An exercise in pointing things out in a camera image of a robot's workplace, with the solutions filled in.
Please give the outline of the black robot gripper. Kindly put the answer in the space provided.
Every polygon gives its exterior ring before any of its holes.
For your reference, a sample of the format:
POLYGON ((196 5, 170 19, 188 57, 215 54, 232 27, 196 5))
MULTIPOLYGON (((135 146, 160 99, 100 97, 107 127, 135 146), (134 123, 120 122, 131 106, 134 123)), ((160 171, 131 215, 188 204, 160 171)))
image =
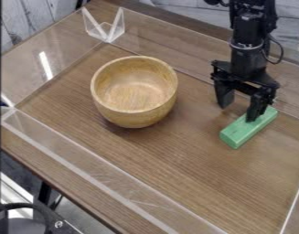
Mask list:
POLYGON ((216 101, 224 109, 235 101, 235 91, 250 96, 246 122, 254 122, 272 104, 278 82, 266 72, 270 43, 263 41, 251 47, 230 43, 231 60, 211 62, 216 101))

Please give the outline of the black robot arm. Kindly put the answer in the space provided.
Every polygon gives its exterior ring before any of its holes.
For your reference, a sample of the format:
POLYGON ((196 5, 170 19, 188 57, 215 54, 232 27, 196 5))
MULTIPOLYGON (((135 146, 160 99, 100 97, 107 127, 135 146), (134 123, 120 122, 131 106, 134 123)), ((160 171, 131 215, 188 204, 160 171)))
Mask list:
POLYGON ((235 91, 250 96, 246 122, 255 122, 274 103, 279 83, 267 74, 266 67, 282 61, 268 59, 270 44, 280 44, 271 36, 276 29, 278 14, 275 0, 204 0, 208 5, 230 9, 232 36, 228 41, 231 59, 212 60, 211 79, 216 101, 224 109, 235 100, 235 91))

